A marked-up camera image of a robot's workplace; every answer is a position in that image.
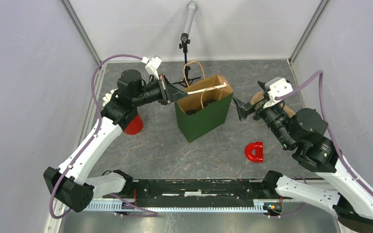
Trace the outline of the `white straw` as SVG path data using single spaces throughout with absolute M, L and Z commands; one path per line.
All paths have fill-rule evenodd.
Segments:
M 207 87 L 207 88 L 202 88 L 202 89 L 195 90 L 195 91 L 189 91 L 189 92 L 187 92 L 187 94 L 192 95 L 192 94 L 197 94 L 197 93 L 201 93 L 201 92 L 204 92 L 204 91 L 209 91 L 209 90 L 214 90 L 214 89 L 222 89 L 222 88 L 225 88 L 226 86 L 227 86 L 227 83 L 224 82 L 223 84 L 220 84 L 220 85 L 211 86 L 211 87 Z

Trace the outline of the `green brown paper bag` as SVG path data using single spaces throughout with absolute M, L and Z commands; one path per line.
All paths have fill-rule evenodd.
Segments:
M 189 143 L 225 123 L 234 93 L 229 82 L 220 74 L 215 74 L 210 77 L 206 76 L 200 62 L 191 61 L 184 66 L 186 67 L 193 63 L 197 63 L 200 66 L 203 77 L 200 81 L 186 87 L 184 89 L 185 92 L 220 85 L 224 82 L 227 83 L 227 86 L 222 89 L 214 89 L 188 95 L 175 102 L 175 114 L 178 128 Z M 208 99 L 215 99 L 217 101 L 204 108 L 203 102 Z M 197 109 L 199 111 L 191 116 L 187 116 L 185 111 L 191 109 Z

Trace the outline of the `black plastic cup lid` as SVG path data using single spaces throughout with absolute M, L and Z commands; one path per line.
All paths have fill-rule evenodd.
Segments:
M 215 99 L 208 99 L 208 100 L 206 100 L 206 101 L 204 101 L 203 102 L 203 107 L 205 108 L 205 107 L 207 107 L 208 105 L 210 105 L 210 104 L 212 104 L 212 103 L 214 103 L 214 102 L 216 102 L 217 100 L 215 100 Z

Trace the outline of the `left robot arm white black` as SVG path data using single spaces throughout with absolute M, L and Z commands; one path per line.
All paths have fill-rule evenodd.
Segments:
M 133 184 L 121 171 L 94 178 L 88 175 L 108 146 L 138 119 L 139 106 L 155 101 L 167 105 L 188 96 L 163 74 L 152 74 L 150 78 L 146 82 L 135 69 L 122 72 L 117 90 L 98 113 L 98 120 L 89 135 L 58 168 L 45 170 L 43 177 L 52 199 L 78 213 L 93 199 L 110 193 L 117 193 L 122 198 L 132 194 Z

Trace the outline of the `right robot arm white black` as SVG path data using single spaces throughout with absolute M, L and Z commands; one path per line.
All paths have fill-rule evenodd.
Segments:
M 314 109 L 297 112 L 280 101 L 270 104 L 272 83 L 258 82 L 261 92 L 248 103 L 233 97 L 239 119 L 263 120 L 292 158 L 303 168 L 328 181 L 333 190 L 307 185 L 270 170 L 261 183 L 267 198 L 297 199 L 325 210 L 340 224 L 358 233 L 373 233 L 373 188 L 360 180 L 339 149 L 324 134 L 328 123 Z

